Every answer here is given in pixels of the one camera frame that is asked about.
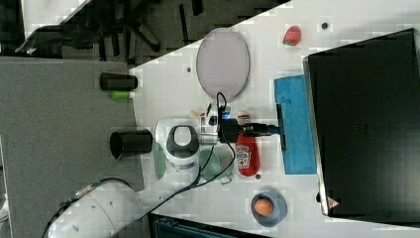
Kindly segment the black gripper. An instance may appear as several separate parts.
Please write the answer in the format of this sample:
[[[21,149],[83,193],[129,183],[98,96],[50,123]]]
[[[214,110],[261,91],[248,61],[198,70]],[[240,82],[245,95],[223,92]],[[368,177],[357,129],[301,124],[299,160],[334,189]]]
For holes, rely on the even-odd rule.
[[[275,125],[262,123],[251,123],[246,126],[247,130],[277,130]],[[222,119],[219,128],[219,140],[221,143],[236,143],[239,135],[244,131],[244,127],[238,123],[237,119]],[[265,137],[277,135],[277,131],[249,131],[245,132],[245,137]]]

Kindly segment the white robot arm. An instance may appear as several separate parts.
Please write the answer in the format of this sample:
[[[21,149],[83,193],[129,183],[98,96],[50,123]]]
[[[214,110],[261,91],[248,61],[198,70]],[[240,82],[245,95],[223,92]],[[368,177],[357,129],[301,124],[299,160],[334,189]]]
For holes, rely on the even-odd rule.
[[[195,187],[200,181],[199,156],[204,146],[230,145],[241,135],[279,133],[274,125],[241,125],[216,112],[195,118],[162,118],[155,134],[146,139],[147,151],[153,154],[160,172],[156,182],[138,191],[115,178],[90,184],[62,205],[45,234],[48,238],[112,238],[174,195]]]

